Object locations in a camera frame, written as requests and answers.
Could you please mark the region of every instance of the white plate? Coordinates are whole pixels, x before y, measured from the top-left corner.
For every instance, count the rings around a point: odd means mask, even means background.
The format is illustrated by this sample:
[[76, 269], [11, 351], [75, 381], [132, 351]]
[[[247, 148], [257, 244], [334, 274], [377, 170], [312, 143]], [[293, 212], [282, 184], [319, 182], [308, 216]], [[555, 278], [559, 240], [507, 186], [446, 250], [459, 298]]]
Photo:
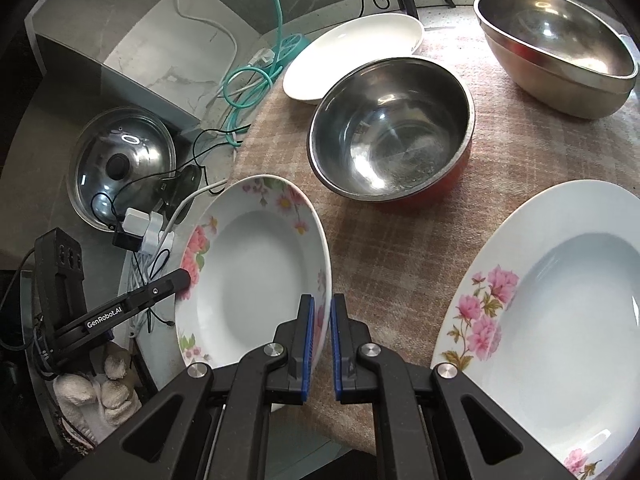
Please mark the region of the white plate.
[[385, 57], [410, 56], [422, 43], [422, 23], [406, 14], [372, 14], [317, 38], [287, 69], [282, 86], [297, 101], [318, 104], [351, 70]]
[[180, 266], [191, 286], [175, 301], [185, 365], [238, 362], [273, 341], [298, 313], [301, 294], [315, 299], [312, 370], [329, 321], [331, 264], [320, 219], [308, 198], [273, 175], [240, 180], [203, 213]]
[[621, 187], [536, 195], [466, 272], [431, 367], [457, 364], [569, 471], [598, 475], [640, 426], [639, 251], [640, 200]]

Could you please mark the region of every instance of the metal bowl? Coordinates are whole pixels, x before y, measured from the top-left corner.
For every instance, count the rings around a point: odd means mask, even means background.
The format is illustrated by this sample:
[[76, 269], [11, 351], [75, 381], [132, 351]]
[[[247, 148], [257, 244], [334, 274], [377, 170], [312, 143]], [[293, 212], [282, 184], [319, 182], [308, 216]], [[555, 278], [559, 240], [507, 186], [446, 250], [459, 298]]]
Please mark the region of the metal bowl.
[[415, 207], [458, 181], [474, 124], [471, 94], [449, 70], [415, 56], [382, 59], [347, 74], [322, 99], [309, 163], [337, 194]]
[[474, 9], [509, 76], [552, 108], [605, 117], [636, 84], [638, 67], [620, 37], [569, 0], [476, 0]]

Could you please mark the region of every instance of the table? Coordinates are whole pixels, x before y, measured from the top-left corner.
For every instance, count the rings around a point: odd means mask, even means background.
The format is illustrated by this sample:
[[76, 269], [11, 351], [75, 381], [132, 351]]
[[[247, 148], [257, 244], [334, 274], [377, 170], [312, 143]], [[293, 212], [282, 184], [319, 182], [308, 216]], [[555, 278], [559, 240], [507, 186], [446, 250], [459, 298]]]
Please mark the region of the table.
[[[314, 107], [287, 98], [281, 79], [261, 105], [232, 181], [273, 173], [299, 186], [326, 232], [333, 292], [346, 294], [350, 315], [369, 325], [373, 341], [428, 366], [460, 279], [514, 209], [578, 178], [608, 180], [638, 194], [640, 104], [634, 91], [623, 108], [601, 120], [556, 112], [511, 81], [476, 25], [430, 30], [417, 54], [457, 72], [476, 106], [468, 167], [442, 202], [402, 215], [325, 189], [306, 158]], [[374, 452], [370, 406], [335, 402], [330, 357], [327, 338], [309, 401], [292, 416], [342, 444]]]

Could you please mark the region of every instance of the pot lid knob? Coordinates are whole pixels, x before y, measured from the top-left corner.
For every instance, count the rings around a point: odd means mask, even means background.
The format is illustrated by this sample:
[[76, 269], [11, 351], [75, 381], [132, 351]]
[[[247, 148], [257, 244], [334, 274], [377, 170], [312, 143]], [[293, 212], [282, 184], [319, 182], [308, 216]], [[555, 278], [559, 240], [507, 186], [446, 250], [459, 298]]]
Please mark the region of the pot lid knob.
[[124, 153], [116, 153], [107, 161], [106, 172], [109, 178], [122, 180], [129, 173], [130, 167], [129, 157]]

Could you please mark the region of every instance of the metal screw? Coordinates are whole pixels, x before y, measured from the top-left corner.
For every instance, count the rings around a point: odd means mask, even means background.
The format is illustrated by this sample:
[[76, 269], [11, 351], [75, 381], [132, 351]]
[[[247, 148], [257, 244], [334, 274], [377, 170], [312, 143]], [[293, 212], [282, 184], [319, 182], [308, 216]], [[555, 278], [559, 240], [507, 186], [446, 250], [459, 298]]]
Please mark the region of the metal screw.
[[269, 357], [277, 357], [284, 352], [284, 346], [280, 343], [268, 343], [264, 346], [264, 353]]
[[458, 369], [451, 363], [439, 364], [436, 371], [443, 379], [453, 379], [458, 374]]
[[364, 343], [360, 347], [360, 352], [366, 357], [378, 357], [382, 349], [375, 343]]
[[207, 373], [207, 365], [204, 363], [193, 363], [187, 368], [187, 373], [194, 379], [199, 379]]

